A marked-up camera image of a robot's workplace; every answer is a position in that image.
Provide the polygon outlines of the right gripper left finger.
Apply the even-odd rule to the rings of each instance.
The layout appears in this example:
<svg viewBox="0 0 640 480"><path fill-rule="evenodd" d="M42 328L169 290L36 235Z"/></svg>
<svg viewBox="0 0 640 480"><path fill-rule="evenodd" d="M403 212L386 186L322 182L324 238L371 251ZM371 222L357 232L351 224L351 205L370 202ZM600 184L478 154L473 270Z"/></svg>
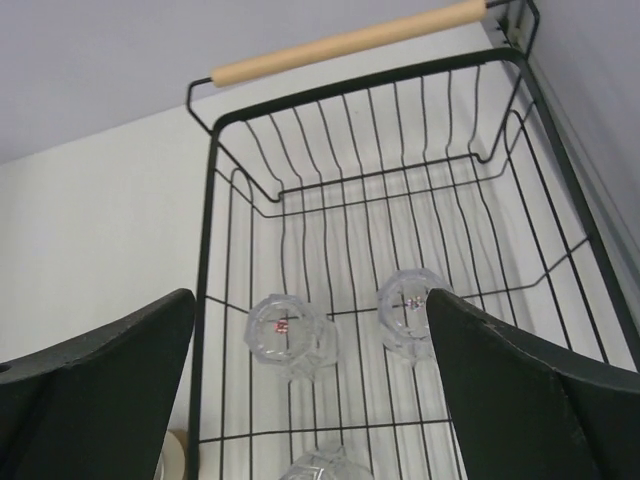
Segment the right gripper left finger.
<svg viewBox="0 0 640 480"><path fill-rule="evenodd" d="M178 289L3 362L2 478L153 478L194 319L193 293Z"/></svg>

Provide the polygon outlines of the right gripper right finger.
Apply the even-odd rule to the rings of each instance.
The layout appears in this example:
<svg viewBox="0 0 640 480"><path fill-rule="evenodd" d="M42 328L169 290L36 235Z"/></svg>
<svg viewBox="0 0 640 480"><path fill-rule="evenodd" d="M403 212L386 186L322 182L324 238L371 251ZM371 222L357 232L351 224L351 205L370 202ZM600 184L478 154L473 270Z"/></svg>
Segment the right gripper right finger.
<svg viewBox="0 0 640 480"><path fill-rule="evenodd" d="M442 289L426 303L471 479L636 479L639 376L513 327Z"/></svg>

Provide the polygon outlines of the black wire dish rack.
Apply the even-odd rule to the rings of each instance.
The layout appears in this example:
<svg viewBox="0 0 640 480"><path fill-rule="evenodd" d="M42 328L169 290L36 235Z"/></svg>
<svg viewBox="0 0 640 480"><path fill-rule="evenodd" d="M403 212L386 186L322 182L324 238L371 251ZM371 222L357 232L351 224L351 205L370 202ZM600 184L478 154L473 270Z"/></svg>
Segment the black wire dish rack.
<svg viewBox="0 0 640 480"><path fill-rule="evenodd" d="M330 444L373 479L471 479L434 358L382 342L377 292L426 268L487 314L639 376L639 326L527 49L493 47L486 1L213 71L276 85L210 140L187 475L278 479ZM288 381L244 342L294 295L338 330L337 364Z"/></svg>

